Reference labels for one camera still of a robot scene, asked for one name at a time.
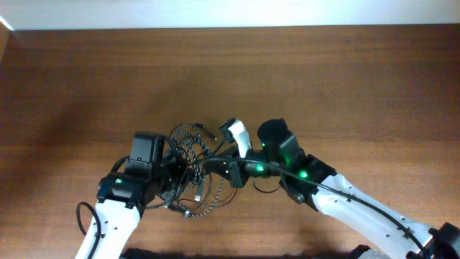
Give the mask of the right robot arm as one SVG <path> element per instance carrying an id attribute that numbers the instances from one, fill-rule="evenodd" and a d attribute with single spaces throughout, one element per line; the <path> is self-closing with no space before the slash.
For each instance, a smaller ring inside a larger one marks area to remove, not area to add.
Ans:
<path id="1" fill-rule="evenodd" d="M 297 204 L 332 217 L 368 239 L 357 258 L 458 258 L 459 228 L 444 223 L 435 228 L 378 202 L 359 190 L 333 167 L 305 154 L 284 119 L 270 119 L 259 126 L 261 149 L 255 150 L 238 119 L 220 128 L 234 144 L 219 155 L 203 159 L 203 167 L 242 188 L 248 178 L 280 177 L 280 186 Z"/>

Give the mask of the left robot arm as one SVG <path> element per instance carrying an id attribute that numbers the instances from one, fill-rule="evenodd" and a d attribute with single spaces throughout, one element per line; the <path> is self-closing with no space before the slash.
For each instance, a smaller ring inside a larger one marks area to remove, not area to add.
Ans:
<path id="1" fill-rule="evenodd" d="M 77 258 L 119 258 L 147 209 L 170 203 L 187 174 L 178 144 L 166 135 L 136 132 L 128 156 L 98 184 L 96 204 L 75 208 L 84 240 Z"/>

